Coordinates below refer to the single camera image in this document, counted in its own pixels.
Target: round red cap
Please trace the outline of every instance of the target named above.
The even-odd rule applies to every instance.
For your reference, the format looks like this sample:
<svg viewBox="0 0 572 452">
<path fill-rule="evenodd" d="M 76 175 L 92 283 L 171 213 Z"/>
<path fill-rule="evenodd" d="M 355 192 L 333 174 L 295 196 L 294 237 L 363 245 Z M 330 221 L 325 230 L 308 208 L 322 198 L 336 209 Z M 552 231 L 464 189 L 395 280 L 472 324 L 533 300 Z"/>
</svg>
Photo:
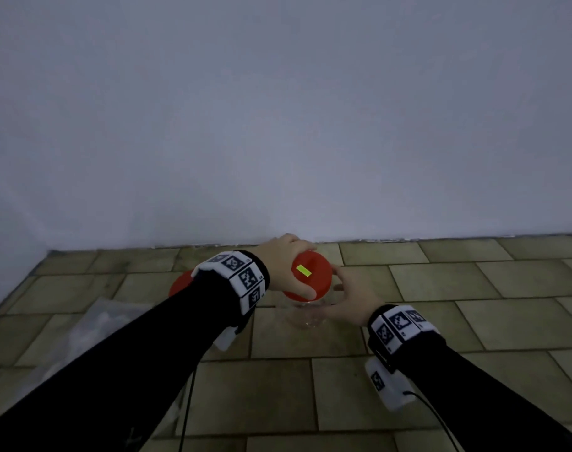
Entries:
<svg viewBox="0 0 572 452">
<path fill-rule="evenodd" d="M 330 262 L 325 257 L 313 250 L 307 250 L 294 259 L 292 273 L 299 281 L 313 287 L 317 293 L 314 300 L 308 300 L 292 292 L 284 292 L 284 295 L 294 301 L 311 303 L 325 296 L 328 290 L 330 290 L 332 266 L 330 266 Z"/>
<path fill-rule="evenodd" d="M 193 269 L 189 270 L 188 272 L 183 273 L 182 275 L 180 275 L 175 280 L 175 282 L 173 282 L 173 285 L 171 286 L 171 289 L 169 290 L 169 296 L 173 296 L 177 292 L 179 292 L 180 290 L 183 290 L 184 288 L 189 286 L 190 282 L 193 280 L 192 271 L 193 271 Z"/>
</svg>

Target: person's right arm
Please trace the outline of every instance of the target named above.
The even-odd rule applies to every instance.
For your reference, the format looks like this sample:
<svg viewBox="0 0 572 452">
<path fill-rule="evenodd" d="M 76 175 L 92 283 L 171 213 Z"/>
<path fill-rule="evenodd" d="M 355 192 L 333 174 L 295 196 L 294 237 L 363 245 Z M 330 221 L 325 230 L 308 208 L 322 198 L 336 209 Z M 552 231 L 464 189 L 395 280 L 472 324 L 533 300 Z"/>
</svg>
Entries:
<svg viewBox="0 0 572 452">
<path fill-rule="evenodd" d="M 370 340 L 382 345 L 371 325 L 395 305 L 381 302 L 363 279 L 340 266 L 333 269 L 342 280 L 335 290 L 343 290 L 345 299 L 322 308 L 320 314 L 368 326 Z M 416 384 L 466 452 L 572 451 L 572 433 L 449 348 L 438 333 L 420 333 L 392 355 L 384 349 L 384 355 Z"/>
</svg>

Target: cable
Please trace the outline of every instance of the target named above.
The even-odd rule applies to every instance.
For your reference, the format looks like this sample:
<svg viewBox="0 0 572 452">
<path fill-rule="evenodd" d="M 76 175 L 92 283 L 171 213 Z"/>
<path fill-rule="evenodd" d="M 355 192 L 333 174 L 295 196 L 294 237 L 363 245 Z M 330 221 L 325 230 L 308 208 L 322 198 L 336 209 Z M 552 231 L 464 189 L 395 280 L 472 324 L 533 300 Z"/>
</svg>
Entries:
<svg viewBox="0 0 572 452">
<path fill-rule="evenodd" d="M 455 444 L 454 438 L 451 436 L 451 433 L 449 433 L 449 429 L 448 429 L 447 425 L 445 425 L 445 422 L 443 422 L 443 420 L 441 419 L 439 414 L 437 414 L 437 411 L 435 411 L 433 409 L 433 407 L 430 404 L 428 404 L 428 401 L 426 401 L 420 395 L 413 393 L 413 392 L 410 392 L 409 390 L 404 391 L 403 395 L 414 395 L 416 398 L 418 398 L 418 400 L 420 400 L 422 403 L 424 403 L 426 405 L 426 407 L 432 411 L 432 413 L 435 415 L 437 420 L 440 422 L 441 426 L 443 427 L 443 430 L 445 430 L 445 433 L 447 433 L 447 436 L 449 437 L 449 441 L 451 441 L 451 444 L 454 445 L 455 452 L 460 452 L 460 450 L 458 449 L 458 446 L 456 446 L 456 444 Z"/>
<path fill-rule="evenodd" d="M 179 441 L 179 452 L 182 452 L 183 449 L 183 439 L 185 438 L 185 426 L 188 424 L 188 415 L 189 415 L 189 405 L 192 402 L 192 392 L 193 392 L 193 381 L 196 379 L 196 371 L 198 370 L 198 366 L 193 369 L 192 372 L 192 383 L 189 385 L 189 395 L 188 395 L 188 403 L 185 407 L 185 418 L 183 419 L 183 428 L 181 429 L 181 441 Z"/>
</svg>

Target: person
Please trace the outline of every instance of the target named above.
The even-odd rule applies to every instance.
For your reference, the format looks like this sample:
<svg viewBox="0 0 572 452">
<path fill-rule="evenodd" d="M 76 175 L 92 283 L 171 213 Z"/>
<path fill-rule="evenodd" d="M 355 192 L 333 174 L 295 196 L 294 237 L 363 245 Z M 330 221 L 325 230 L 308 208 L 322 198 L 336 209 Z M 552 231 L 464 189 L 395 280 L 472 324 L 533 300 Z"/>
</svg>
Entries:
<svg viewBox="0 0 572 452">
<path fill-rule="evenodd" d="M 1 415 L 0 449 L 139 450 L 213 341 L 226 328 L 243 328 L 266 288 L 315 297 L 291 272 L 297 255 L 315 249 L 286 234 L 234 252 L 235 258 L 216 256 L 199 265 L 187 288 L 85 352 Z M 354 274 L 339 266 L 333 270 L 342 280 L 335 290 L 344 291 L 344 300 L 317 314 L 369 326 L 375 350 L 416 384 L 466 452 L 572 451 L 572 433 L 450 349 L 438 333 L 420 333 L 393 353 L 380 348 L 372 325 L 394 306 L 384 304 Z"/>
</svg>

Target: yellow-green tape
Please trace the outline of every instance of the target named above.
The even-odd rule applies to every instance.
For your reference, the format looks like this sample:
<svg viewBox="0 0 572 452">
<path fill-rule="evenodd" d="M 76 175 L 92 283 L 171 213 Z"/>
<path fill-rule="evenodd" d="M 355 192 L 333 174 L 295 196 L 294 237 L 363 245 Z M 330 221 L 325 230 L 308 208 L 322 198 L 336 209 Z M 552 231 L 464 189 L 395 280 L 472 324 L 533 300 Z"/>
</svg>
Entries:
<svg viewBox="0 0 572 452">
<path fill-rule="evenodd" d="M 305 276 L 309 277 L 311 276 L 311 271 L 309 271 L 308 269 L 306 269 L 303 265 L 298 265 L 296 267 L 296 269 L 298 269 L 301 273 L 303 273 Z"/>
</svg>

